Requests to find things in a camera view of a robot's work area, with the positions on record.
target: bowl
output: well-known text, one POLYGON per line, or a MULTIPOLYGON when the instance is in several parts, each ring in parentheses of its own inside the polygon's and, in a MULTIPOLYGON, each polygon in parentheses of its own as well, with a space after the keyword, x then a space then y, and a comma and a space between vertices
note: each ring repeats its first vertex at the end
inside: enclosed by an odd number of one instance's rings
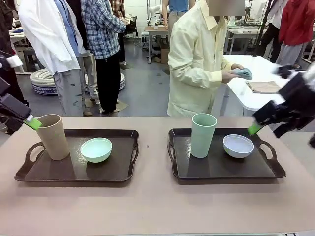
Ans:
POLYGON ((94 138, 86 141, 81 146, 81 154, 93 163, 105 161, 112 152, 112 142, 106 138, 94 138))
POLYGON ((223 147, 227 154, 235 158, 247 157, 254 150, 252 141, 238 134, 225 136, 223 139, 223 147))

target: shirt collar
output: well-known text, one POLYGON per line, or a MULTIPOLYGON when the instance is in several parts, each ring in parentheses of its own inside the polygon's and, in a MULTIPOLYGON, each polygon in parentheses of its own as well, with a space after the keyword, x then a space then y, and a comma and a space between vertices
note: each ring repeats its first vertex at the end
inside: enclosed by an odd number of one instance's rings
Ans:
POLYGON ((222 27, 225 24, 224 17, 220 17, 220 20, 217 23, 213 16, 209 16, 209 7, 208 7, 208 4, 206 3, 206 0, 200 0, 200 7, 201 7, 203 18, 205 18, 206 25, 209 31, 216 25, 218 25, 219 27, 222 27))

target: blue plaid shirt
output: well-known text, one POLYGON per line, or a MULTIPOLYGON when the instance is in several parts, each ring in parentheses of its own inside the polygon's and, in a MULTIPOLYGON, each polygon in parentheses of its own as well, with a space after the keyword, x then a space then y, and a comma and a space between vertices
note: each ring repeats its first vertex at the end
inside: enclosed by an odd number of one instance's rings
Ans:
POLYGON ((120 50, 117 33, 125 24, 113 15, 109 0, 81 0, 82 18, 89 50, 97 59, 109 58, 120 50))

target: tray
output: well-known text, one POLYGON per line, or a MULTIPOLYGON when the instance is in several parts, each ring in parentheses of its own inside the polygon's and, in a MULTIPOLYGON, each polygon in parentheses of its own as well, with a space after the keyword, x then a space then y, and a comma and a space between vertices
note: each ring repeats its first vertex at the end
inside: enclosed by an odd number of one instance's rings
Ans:
POLYGON ((31 182, 125 182, 133 175, 133 168, 139 154, 138 132, 136 130, 66 129, 70 155, 54 161, 44 150, 30 160, 32 151, 43 146, 33 145, 27 152, 23 166, 15 175, 17 181, 31 182), (95 137, 108 138, 113 149, 109 158, 100 163, 87 162, 80 152, 81 145, 95 137))
POLYGON ((277 161, 274 148, 259 136, 249 136, 246 128, 217 128, 206 158, 190 156, 191 129, 169 131, 168 153, 172 161, 173 174, 178 179, 275 179, 286 173, 277 161), (236 159, 223 149, 223 138, 228 134, 240 134, 254 143, 254 151, 244 159, 236 159), (260 146, 266 145, 272 152, 267 159, 260 146))

